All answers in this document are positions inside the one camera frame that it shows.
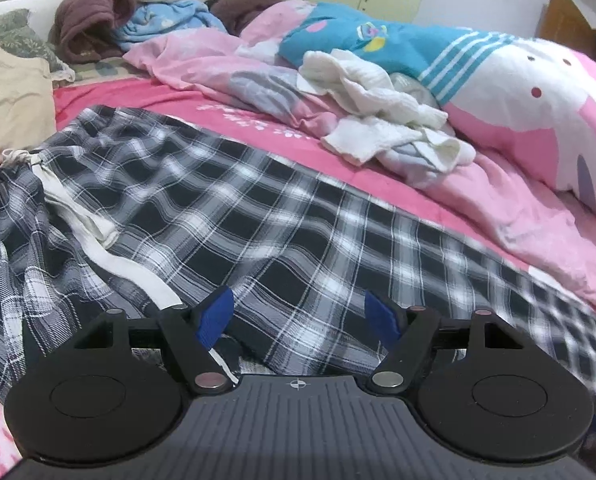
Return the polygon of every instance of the crosshair mark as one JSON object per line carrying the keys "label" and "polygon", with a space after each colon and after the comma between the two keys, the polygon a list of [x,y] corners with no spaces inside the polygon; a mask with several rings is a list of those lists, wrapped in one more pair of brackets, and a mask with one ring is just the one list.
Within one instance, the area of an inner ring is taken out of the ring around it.
{"label": "crosshair mark", "polygon": [[294,379],[293,381],[287,384],[289,384],[294,390],[300,390],[306,386],[309,386],[309,383],[306,383],[302,379]]}

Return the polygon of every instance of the ridged surface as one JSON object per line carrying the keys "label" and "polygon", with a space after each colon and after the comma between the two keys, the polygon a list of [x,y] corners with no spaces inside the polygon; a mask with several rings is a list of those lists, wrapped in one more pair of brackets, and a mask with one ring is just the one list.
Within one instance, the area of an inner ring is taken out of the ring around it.
{"label": "ridged surface", "polygon": [[7,480],[592,480],[571,458],[505,468],[440,446],[397,399],[352,378],[248,376],[234,392],[192,403],[181,424],[143,455],[104,468],[25,461]]}

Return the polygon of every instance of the black circular pad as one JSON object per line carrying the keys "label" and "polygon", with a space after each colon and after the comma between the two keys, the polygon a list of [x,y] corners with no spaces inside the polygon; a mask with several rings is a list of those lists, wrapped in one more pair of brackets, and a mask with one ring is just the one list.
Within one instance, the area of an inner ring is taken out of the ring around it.
{"label": "black circular pad", "polygon": [[547,403],[547,392],[540,384],[517,375],[481,379],[473,387],[472,396],[480,407],[502,416],[531,415]]}
{"label": "black circular pad", "polygon": [[126,388],[113,377],[81,375],[58,384],[51,394],[52,404],[64,415],[93,418],[113,412],[124,401]]}
{"label": "black circular pad", "polygon": [[59,463],[105,463],[163,437],[182,410],[164,371],[109,349],[44,359],[10,391],[9,429],[24,454]]}
{"label": "black circular pad", "polygon": [[441,440],[474,457],[529,463],[573,449],[587,431],[587,389],[539,349],[486,349],[429,374],[418,407]]}

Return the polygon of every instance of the pile of clothes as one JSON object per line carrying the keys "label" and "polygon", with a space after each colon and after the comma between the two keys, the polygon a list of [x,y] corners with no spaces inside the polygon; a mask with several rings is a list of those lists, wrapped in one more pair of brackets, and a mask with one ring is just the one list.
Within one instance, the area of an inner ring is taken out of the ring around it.
{"label": "pile of clothes", "polygon": [[56,11],[52,42],[68,63],[97,62],[174,30],[208,27],[238,36],[281,1],[64,0]]}

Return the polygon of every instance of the brown blanket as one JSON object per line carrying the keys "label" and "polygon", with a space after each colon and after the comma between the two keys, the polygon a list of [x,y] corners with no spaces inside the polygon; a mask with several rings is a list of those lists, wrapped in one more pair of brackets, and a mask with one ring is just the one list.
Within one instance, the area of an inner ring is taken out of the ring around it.
{"label": "brown blanket", "polygon": [[239,36],[263,10],[283,0],[218,0],[211,13],[219,18],[232,36]]}
{"label": "brown blanket", "polygon": [[129,21],[140,0],[64,0],[56,10],[52,39],[69,63],[122,56],[111,30]]}

